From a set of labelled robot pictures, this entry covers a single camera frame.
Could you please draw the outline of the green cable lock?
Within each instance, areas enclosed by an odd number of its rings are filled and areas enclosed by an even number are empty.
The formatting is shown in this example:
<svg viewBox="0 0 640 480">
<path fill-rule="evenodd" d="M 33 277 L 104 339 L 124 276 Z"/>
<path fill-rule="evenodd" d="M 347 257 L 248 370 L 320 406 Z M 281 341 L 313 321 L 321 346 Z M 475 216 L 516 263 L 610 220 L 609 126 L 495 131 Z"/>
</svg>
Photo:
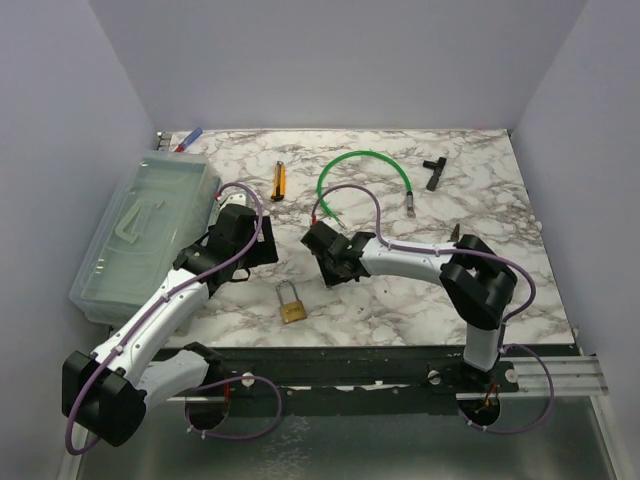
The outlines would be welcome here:
<svg viewBox="0 0 640 480">
<path fill-rule="evenodd" d="M 410 209 L 416 211 L 409 175 L 387 154 L 372 150 L 354 150 L 338 155 L 319 173 L 315 187 L 317 197 L 320 198 L 329 187 L 342 182 L 362 185 L 378 182 L 388 187 L 392 193 L 402 193 L 406 215 Z"/>
</svg>

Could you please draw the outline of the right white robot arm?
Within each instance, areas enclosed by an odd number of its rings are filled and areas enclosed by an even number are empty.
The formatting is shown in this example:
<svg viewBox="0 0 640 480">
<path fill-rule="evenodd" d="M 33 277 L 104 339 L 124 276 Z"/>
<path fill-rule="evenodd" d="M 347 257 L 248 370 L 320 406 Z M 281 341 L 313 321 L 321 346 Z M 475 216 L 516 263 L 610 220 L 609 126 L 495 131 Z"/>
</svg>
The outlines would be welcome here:
<svg viewBox="0 0 640 480">
<path fill-rule="evenodd" d="M 464 235 L 457 242 L 444 244 L 391 244 L 371 232 L 347 238 L 318 221 L 301 243 L 315 257 L 328 287 L 374 276 L 396 276 L 443 287 L 467 324 L 464 363 L 459 370 L 462 384 L 480 392 L 494 383 L 503 315 L 517 278 L 480 238 Z"/>
</svg>

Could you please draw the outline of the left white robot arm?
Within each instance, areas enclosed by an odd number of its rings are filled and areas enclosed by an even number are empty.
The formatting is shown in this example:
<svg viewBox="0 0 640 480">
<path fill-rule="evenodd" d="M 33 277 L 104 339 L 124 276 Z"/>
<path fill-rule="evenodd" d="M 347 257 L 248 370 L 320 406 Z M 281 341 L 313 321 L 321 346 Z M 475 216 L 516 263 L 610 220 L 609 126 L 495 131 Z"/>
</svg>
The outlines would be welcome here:
<svg viewBox="0 0 640 480">
<path fill-rule="evenodd" d="M 158 404 L 182 392 L 226 395 L 244 381 L 232 374 L 212 349 L 192 342 L 155 364 L 156 354 L 174 331 L 204 306 L 238 270 L 277 262 L 269 217 L 261 206 L 226 205 L 205 243 L 183 249 L 151 298 L 112 337 L 90 353 L 71 353 L 62 365 L 61 409 L 67 419 L 65 444 L 81 455 L 90 444 L 75 445 L 81 426 L 95 442 L 118 447 Z"/>
</svg>

